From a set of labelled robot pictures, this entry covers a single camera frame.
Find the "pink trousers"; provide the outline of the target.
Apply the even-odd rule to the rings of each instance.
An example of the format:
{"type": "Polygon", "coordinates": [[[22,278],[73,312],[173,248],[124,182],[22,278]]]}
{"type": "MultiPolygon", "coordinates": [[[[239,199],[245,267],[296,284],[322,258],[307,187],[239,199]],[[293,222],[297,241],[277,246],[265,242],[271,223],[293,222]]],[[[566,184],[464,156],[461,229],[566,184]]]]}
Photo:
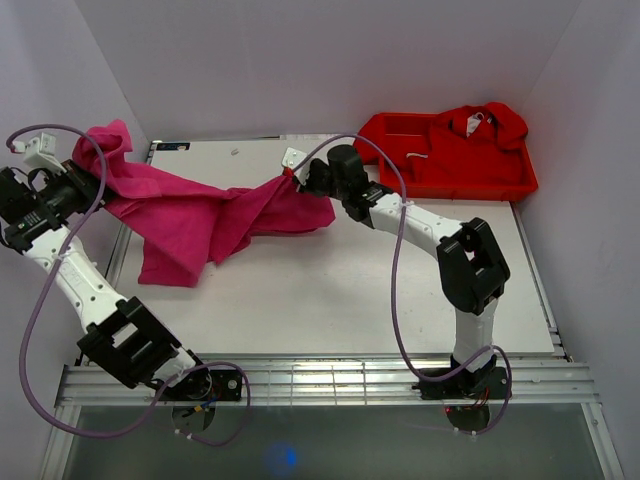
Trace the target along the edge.
{"type": "Polygon", "coordinates": [[[219,189],[132,163],[126,124],[114,120],[80,138],[73,162],[104,176],[114,196],[107,211],[140,235],[142,285],[195,287],[205,266],[220,265],[259,235],[301,235],[330,226],[331,201],[298,192],[287,176],[255,187],[219,189]]]}

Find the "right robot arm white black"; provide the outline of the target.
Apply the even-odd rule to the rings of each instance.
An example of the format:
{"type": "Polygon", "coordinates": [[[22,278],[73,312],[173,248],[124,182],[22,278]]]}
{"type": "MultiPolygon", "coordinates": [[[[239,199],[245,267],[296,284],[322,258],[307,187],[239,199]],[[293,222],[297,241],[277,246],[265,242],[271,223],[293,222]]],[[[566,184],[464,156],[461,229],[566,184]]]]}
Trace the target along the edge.
{"type": "Polygon", "coordinates": [[[417,371],[422,383],[443,383],[464,397],[487,384],[496,365],[494,317],[510,270],[489,224],[439,216],[371,180],[355,147],[338,145],[327,158],[288,149],[281,165],[297,190],[339,201],[354,221],[395,235],[431,255],[441,289],[454,308],[455,343],[450,366],[417,371]]]}

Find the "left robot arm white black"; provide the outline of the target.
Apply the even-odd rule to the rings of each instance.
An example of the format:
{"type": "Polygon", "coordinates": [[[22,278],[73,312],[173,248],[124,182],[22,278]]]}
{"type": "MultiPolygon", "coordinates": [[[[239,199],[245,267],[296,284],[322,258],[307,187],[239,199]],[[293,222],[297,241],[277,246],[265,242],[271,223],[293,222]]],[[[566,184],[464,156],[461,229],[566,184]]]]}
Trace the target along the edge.
{"type": "Polygon", "coordinates": [[[6,246],[50,271],[73,305],[85,332],[77,345],[92,362],[129,388],[162,389],[166,397],[199,400],[212,389],[212,376],[200,359],[136,297],[125,298],[109,285],[71,236],[68,219],[84,214],[96,199],[112,194],[90,173],[66,161],[44,174],[44,186],[21,182],[9,167],[1,170],[1,217],[6,246]]]}

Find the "red trousers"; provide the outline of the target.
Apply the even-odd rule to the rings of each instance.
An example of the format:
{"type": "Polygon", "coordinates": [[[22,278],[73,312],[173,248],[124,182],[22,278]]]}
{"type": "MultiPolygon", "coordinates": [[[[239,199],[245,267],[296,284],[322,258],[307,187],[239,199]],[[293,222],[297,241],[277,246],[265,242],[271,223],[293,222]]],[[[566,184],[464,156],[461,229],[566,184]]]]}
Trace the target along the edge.
{"type": "Polygon", "coordinates": [[[524,119],[507,105],[464,105],[438,114],[378,113],[355,146],[366,163],[391,159],[407,185],[512,186],[524,171],[524,119]]]}

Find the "red plastic bin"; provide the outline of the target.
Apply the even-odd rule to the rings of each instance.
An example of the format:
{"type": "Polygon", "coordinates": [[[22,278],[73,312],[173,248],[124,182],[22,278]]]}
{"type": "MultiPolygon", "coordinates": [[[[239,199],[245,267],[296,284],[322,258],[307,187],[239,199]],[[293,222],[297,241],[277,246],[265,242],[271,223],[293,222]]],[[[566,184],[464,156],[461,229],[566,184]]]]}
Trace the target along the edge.
{"type": "Polygon", "coordinates": [[[519,184],[506,186],[483,186],[483,185],[407,185],[400,172],[393,163],[388,164],[383,157],[380,156],[379,161],[366,163],[369,165],[377,164],[379,167],[379,181],[395,191],[401,189],[400,184],[404,183],[407,194],[412,198],[433,198],[433,199],[463,199],[463,200],[488,200],[488,201],[506,201],[518,202],[529,194],[535,192],[538,188],[538,181],[534,173],[531,159],[526,147],[522,149],[523,175],[519,184]]]}

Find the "blue label sticker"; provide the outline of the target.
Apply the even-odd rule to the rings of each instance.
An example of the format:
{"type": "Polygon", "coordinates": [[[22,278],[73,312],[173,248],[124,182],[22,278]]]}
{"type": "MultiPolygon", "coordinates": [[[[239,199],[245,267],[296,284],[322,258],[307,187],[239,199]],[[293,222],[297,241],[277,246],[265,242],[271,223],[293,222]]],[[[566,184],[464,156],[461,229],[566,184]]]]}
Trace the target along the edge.
{"type": "Polygon", "coordinates": [[[155,146],[156,151],[188,151],[189,142],[159,142],[155,146]]]}

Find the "aluminium rail frame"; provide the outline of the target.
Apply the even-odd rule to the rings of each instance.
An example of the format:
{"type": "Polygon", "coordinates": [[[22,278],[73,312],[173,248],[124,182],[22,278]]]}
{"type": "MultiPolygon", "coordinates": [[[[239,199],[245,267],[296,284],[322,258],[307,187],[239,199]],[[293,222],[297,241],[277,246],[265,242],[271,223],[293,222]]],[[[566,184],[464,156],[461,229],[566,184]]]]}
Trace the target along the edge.
{"type": "Polygon", "coordinates": [[[250,404],[220,405],[206,443],[180,436],[165,404],[133,433],[54,432],[44,479],[621,479],[589,368],[516,360],[507,408],[474,437],[455,401],[420,398],[393,359],[245,358],[250,404]]]}

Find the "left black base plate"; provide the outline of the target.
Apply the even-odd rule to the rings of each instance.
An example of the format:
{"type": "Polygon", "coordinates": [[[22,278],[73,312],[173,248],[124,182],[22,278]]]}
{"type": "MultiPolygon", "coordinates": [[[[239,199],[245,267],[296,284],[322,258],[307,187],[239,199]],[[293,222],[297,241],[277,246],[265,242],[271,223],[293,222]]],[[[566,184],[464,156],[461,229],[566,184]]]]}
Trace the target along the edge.
{"type": "Polygon", "coordinates": [[[239,401],[243,379],[236,370],[203,369],[189,373],[161,396],[162,401],[239,401]]]}

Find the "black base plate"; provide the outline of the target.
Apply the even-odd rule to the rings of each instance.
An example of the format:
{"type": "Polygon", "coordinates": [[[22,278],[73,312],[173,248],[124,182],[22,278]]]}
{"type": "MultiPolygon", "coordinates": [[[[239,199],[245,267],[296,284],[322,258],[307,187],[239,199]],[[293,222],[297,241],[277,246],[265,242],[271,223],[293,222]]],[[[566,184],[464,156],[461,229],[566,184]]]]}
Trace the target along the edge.
{"type": "Polygon", "coordinates": [[[189,373],[161,396],[162,401],[239,401],[243,379],[236,370],[203,369],[189,373]]]}
{"type": "Polygon", "coordinates": [[[503,400],[510,397],[506,369],[492,367],[476,372],[463,370],[442,382],[419,380],[412,386],[423,400],[503,400]]]}

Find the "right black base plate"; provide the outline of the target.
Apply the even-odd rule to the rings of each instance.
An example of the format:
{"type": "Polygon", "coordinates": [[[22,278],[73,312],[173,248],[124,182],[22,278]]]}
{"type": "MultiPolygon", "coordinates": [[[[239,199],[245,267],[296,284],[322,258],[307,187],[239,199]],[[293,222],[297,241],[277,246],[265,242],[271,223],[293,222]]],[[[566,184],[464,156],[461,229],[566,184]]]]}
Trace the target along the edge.
{"type": "Polygon", "coordinates": [[[476,372],[463,370],[442,382],[419,380],[412,386],[423,400],[503,400],[510,397],[506,369],[492,367],[476,372]]]}

